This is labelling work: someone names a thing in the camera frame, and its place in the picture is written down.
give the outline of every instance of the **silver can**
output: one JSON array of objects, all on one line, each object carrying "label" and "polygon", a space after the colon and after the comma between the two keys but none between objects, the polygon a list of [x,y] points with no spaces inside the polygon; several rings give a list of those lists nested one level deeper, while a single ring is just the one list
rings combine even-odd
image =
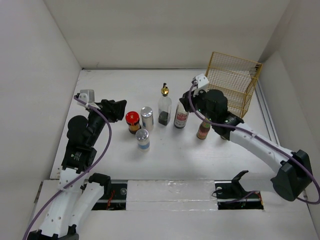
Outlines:
[{"label": "silver can", "polygon": [[138,147],[141,151],[147,152],[150,149],[149,132],[146,129],[139,129],[135,133]]},{"label": "silver can", "polygon": [[154,128],[154,112],[149,106],[145,106],[140,111],[142,126],[147,131],[151,131]]}]

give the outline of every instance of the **red lid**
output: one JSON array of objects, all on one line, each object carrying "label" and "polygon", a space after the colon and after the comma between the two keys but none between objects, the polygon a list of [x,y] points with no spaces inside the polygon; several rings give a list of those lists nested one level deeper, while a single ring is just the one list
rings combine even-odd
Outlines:
[{"label": "red lid", "polygon": [[135,124],[139,122],[139,114],[136,111],[130,111],[125,115],[125,120],[128,124]]}]

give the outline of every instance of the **gold wire basket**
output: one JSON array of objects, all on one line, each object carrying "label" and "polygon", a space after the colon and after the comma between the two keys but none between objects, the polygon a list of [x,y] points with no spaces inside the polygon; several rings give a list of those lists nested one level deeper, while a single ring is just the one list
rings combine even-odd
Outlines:
[{"label": "gold wire basket", "polygon": [[209,89],[218,89],[228,99],[228,110],[240,118],[247,113],[262,64],[213,52],[205,76]]}]

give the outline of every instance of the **jar with red lid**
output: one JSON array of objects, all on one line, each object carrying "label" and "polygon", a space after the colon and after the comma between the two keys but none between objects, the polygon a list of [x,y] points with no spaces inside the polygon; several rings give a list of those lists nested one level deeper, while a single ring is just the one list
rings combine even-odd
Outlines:
[{"label": "jar with red lid", "polygon": [[125,115],[125,121],[129,125],[129,131],[132,134],[136,134],[136,132],[141,129],[140,125],[140,117],[136,111],[130,111]]}]

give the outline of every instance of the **blue label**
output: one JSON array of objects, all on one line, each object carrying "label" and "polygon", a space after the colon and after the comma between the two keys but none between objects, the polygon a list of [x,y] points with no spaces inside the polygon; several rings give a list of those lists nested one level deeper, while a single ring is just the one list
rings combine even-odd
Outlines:
[{"label": "blue label", "polygon": [[150,142],[148,142],[146,145],[140,145],[138,144],[139,148],[141,149],[147,149],[150,146]]}]

